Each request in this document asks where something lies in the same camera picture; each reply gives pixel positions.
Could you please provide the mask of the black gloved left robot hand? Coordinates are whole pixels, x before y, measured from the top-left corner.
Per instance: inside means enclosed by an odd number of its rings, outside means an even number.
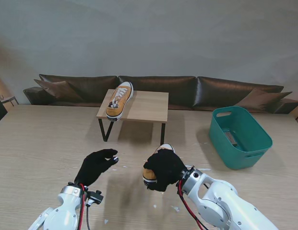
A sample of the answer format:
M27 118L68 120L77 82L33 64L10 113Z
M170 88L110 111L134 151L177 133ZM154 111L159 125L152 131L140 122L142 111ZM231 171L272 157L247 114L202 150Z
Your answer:
M119 161L117 153L115 149L103 149L89 154L84 159L74 183L84 186L93 184L102 173Z

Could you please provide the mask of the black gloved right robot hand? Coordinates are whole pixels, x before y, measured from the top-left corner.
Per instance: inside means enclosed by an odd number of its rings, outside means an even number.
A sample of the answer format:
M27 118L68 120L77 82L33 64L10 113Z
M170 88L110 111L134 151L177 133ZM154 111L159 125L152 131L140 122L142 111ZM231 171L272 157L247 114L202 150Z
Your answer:
M172 149L161 148L151 155L143 165L156 176L156 183L148 184L147 189L165 192L170 184L182 179L182 172L187 171L182 160Z

